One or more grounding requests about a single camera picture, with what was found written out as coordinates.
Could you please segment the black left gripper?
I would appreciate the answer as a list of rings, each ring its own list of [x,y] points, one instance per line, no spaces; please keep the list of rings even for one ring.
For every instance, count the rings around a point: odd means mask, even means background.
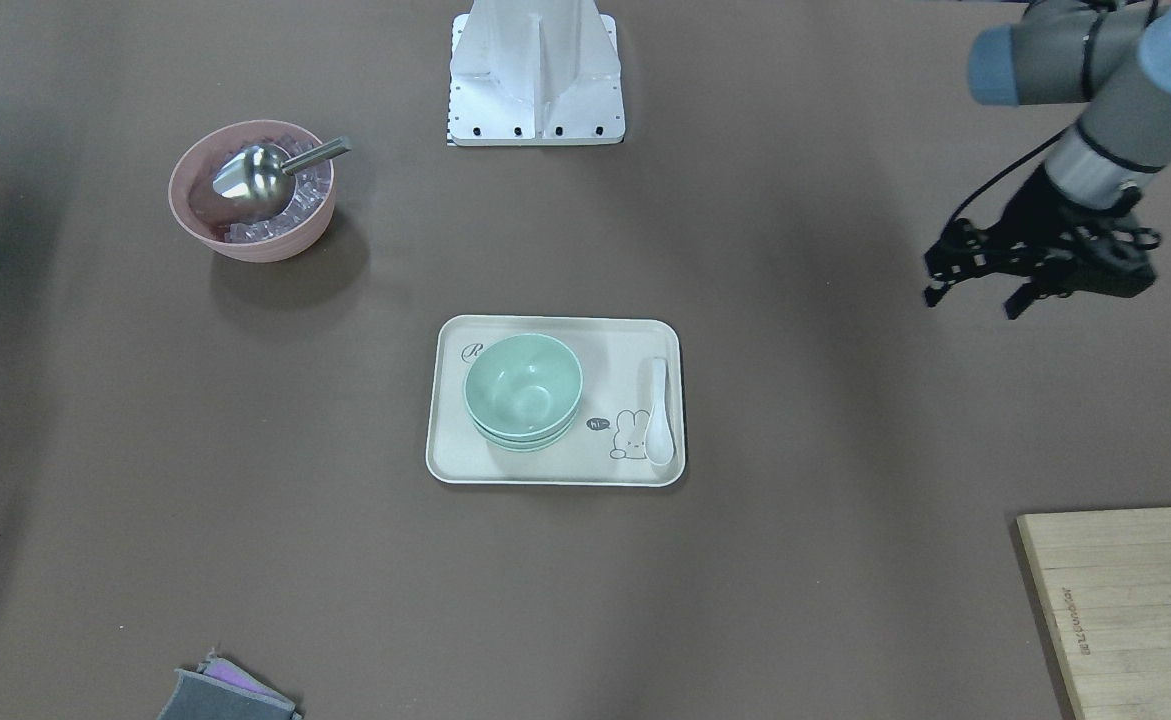
[[[1034,170],[992,227],[960,217],[946,224],[925,252],[925,306],[940,304],[956,284],[991,274],[1023,277],[1004,302],[1009,320],[1048,297],[1087,292],[1130,299],[1146,292],[1157,279],[1149,254],[1162,236],[1135,217],[1142,197],[1128,181],[1111,208],[1086,208],[1066,199],[1045,169]]]

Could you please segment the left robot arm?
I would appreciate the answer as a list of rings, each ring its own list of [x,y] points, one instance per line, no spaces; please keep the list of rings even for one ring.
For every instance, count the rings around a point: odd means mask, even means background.
[[[992,274],[1021,277],[1009,318],[1048,297],[1146,292],[1162,236],[1135,206],[1171,163],[1171,1],[1032,1],[975,37],[966,81],[982,105],[1083,111],[1032,151],[1038,169],[992,227],[951,214],[925,252],[925,304]]]

